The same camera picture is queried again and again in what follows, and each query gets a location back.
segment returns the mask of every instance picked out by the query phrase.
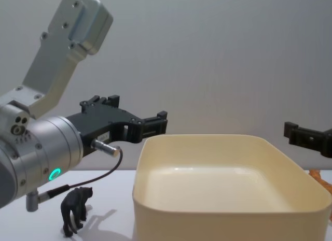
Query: black animal figurine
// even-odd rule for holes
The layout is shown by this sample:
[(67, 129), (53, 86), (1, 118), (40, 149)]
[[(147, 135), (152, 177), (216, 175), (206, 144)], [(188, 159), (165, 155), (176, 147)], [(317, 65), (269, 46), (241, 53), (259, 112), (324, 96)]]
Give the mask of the black animal figurine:
[(87, 220), (87, 209), (85, 203), (93, 195), (92, 188), (75, 188), (69, 192), (61, 203), (61, 214), (63, 218), (63, 231), (66, 237), (77, 234), (76, 229), (71, 222), (71, 211), (74, 215), (74, 221), (77, 229), (81, 229), (83, 224), (80, 221)]

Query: green led ring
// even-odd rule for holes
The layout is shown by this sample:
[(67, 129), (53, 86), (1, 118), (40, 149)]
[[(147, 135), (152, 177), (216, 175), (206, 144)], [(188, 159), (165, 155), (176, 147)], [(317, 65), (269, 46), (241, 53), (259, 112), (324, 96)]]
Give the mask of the green led ring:
[(56, 168), (52, 171), (52, 173), (50, 174), (50, 176), (48, 177), (49, 180), (54, 180), (55, 178), (57, 178), (59, 175), (61, 174), (61, 169), (60, 168)]

